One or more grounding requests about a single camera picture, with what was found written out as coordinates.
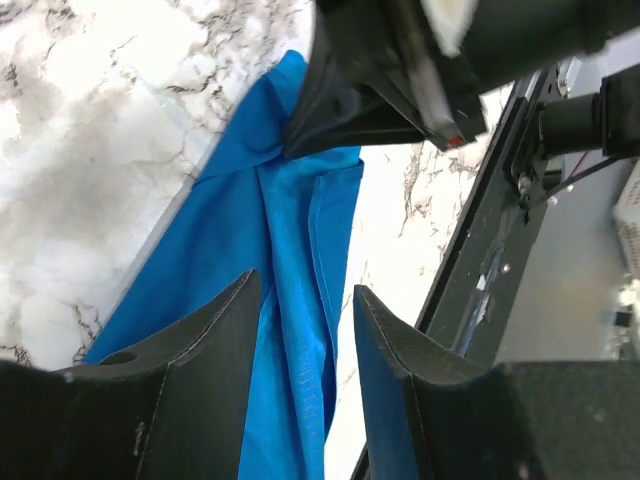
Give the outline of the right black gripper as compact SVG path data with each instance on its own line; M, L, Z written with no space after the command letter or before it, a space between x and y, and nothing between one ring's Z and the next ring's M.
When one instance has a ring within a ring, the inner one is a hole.
M465 146L487 130L478 79L440 52L418 1L319 1L309 63L282 134L299 159L339 147Z

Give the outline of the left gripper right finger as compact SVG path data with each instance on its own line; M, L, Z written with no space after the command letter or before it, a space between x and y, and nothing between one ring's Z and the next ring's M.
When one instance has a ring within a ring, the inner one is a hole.
M483 368L354 290L374 479L635 479L635 361Z

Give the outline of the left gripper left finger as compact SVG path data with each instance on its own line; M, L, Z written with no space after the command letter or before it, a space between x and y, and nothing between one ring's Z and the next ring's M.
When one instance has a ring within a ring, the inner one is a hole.
M261 305L257 272L98 365L1 365L5 479L233 479Z

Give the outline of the blue satin napkin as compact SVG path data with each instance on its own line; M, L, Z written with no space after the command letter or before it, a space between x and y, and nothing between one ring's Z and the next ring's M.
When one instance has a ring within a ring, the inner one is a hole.
M364 164L356 147L283 156L280 136L306 69L288 51L249 90L85 357L95 364L258 271L243 479L322 478L336 405L337 333Z

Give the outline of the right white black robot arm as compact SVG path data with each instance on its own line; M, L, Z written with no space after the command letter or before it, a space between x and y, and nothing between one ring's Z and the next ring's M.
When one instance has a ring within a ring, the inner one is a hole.
M639 25L635 1L319 1L284 131L298 159L337 147L472 143L480 99Z

